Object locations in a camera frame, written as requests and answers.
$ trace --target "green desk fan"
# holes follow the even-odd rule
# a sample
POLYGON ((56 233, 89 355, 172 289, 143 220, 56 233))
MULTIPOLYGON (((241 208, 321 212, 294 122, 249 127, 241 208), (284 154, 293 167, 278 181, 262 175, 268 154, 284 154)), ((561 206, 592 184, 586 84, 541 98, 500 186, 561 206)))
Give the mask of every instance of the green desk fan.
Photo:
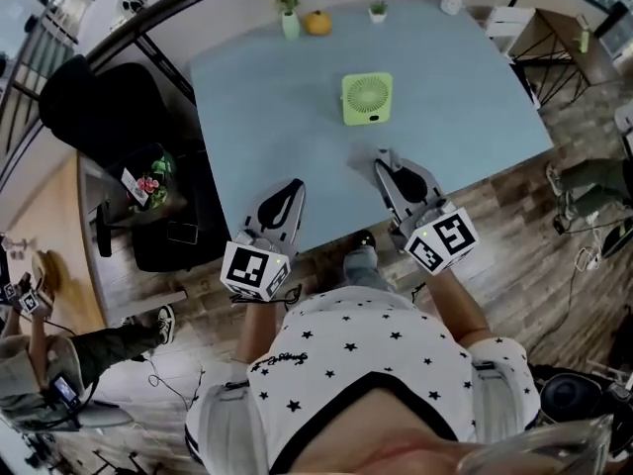
POLYGON ((385 72, 343 77, 345 125, 371 125, 389 121, 394 78, 385 72))

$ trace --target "person's arm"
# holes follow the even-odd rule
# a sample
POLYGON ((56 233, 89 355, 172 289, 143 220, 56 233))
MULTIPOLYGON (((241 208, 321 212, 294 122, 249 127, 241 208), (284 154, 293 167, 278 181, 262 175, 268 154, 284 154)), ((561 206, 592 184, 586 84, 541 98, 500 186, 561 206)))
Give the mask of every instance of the person's arm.
POLYGON ((48 388, 46 378, 46 334, 44 332, 44 320, 42 315, 33 315, 33 327, 31 329, 31 340, 29 342, 29 359, 40 384, 40 389, 48 388))
POLYGON ((268 353, 277 335, 277 308, 249 304, 234 359, 250 364, 268 353))
POLYGON ((2 334, 0 334, 0 339, 7 336, 17 336, 20 335, 22 331, 20 330, 20 314, 16 311, 15 308, 11 308, 9 311, 9 315, 7 316, 7 323, 2 330, 2 334))
POLYGON ((477 341, 495 337, 484 311, 453 271, 447 269, 437 276, 428 275, 426 286, 442 322, 459 344, 468 348, 477 341))

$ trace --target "flower vase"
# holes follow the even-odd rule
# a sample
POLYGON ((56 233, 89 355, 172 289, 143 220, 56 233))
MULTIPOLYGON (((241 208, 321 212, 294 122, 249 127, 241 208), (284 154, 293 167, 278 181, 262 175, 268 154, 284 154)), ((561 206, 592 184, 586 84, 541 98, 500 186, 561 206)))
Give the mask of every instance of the flower vase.
POLYGON ((281 15, 281 28, 284 30, 284 36, 288 41, 295 41, 299 37, 299 31, 301 30, 297 14, 295 12, 290 14, 284 12, 281 15))

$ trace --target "glasses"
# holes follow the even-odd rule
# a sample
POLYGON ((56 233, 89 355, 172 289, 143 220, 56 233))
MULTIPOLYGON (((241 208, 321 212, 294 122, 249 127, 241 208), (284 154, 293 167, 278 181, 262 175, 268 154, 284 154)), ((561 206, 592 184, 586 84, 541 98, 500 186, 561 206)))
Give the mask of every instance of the glasses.
POLYGON ((475 451, 459 475, 600 475, 611 441, 612 416, 540 427, 475 451))

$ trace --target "wooden table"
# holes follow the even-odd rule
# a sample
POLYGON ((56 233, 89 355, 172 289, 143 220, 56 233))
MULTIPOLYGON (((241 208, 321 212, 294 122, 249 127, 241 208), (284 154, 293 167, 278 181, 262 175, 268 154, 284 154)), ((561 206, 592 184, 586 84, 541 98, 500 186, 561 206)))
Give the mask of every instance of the wooden table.
POLYGON ((328 37, 288 42, 275 23, 191 61, 233 235, 255 196, 294 177, 307 187, 299 250, 388 219, 378 190, 353 167, 367 147, 393 147, 450 193, 552 146, 506 59, 468 13, 393 0, 382 25, 372 24, 362 4, 331 15, 328 37), (391 119, 346 127, 341 80, 368 72, 394 77, 391 119))
POLYGON ((536 19, 541 20, 547 26, 548 33, 543 39, 517 56, 515 60, 523 66, 545 67, 545 74, 537 94, 541 106, 547 104, 569 82, 572 82, 574 77, 577 78, 576 91, 570 104, 581 98, 590 86, 617 81, 621 78, 621 74, 613 65, 613 59, 594 34, 589 33, 588 51, 586 53, 580 52, 580 38, 583 28, 576 18, 556 12, 538 10, 536 19), (551 43, 549 53, 524 59, 532 50, 541 45, 549 44, 548 42, 551 43), (565 68, 547 92, 543 93, 543 87, 551 67, 555 65, 564 65, 565 68))
POLYGON ((9 256, 9 271, 14 283, 25 272, 33 275, 33 250, 51 251, 61 281, 51 320, 76 333, 91 333, 106 323, 85 249, 77 171, 78 156, 73 153, 27 203, 8 236, 15 242, 32 241, 33 247, 23 260, 9 256))

